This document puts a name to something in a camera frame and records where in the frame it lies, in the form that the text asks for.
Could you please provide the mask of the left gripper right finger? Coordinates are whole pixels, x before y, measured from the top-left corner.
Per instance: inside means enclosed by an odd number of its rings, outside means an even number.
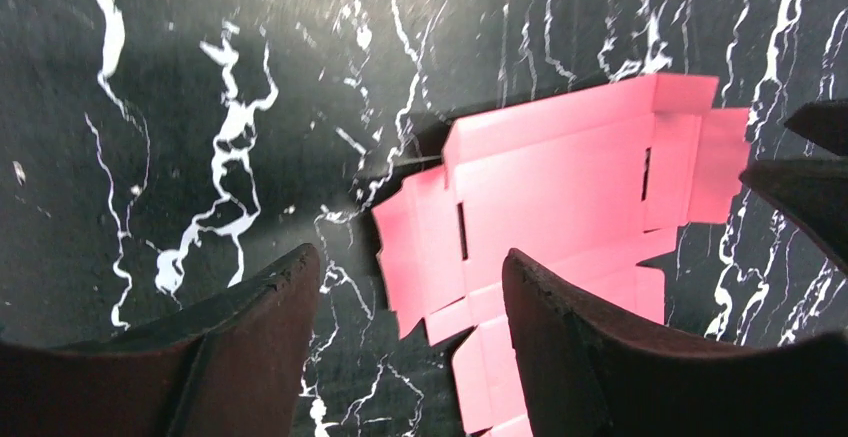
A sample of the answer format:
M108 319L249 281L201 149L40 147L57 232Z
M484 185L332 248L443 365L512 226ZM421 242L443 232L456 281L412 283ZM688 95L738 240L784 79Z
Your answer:
M847 335L757 349L669 328L511 250L512 345L536 436L843 436Z

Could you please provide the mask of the pink paper box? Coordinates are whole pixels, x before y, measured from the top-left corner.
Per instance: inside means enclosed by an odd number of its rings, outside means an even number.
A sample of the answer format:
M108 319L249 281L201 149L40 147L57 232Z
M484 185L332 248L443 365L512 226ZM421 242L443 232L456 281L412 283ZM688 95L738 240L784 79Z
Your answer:
M724 224L749 158L749 111L716 106L718 84L656 73L462 117L441 163L375 206L400 335L464 335L451 365L466 433L531 432L501 286L511 249L663 322L664 276L645 262L683 226Z

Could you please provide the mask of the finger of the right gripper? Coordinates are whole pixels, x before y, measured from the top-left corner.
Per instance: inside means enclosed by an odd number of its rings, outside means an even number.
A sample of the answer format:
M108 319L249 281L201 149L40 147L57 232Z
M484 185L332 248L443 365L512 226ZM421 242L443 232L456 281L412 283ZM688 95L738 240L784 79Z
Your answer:
M847 271L845 159L758 160L739 180L804 231L840 271Z
M836 156L847 155L847 100L809 102L796 110L784 127Z

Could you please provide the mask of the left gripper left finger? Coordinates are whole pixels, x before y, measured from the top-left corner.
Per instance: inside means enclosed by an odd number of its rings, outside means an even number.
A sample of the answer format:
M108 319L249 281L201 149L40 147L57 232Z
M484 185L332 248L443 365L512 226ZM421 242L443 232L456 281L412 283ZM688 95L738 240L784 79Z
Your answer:
M107 341L1 345L5 436L288 436L319 301L303 244Z

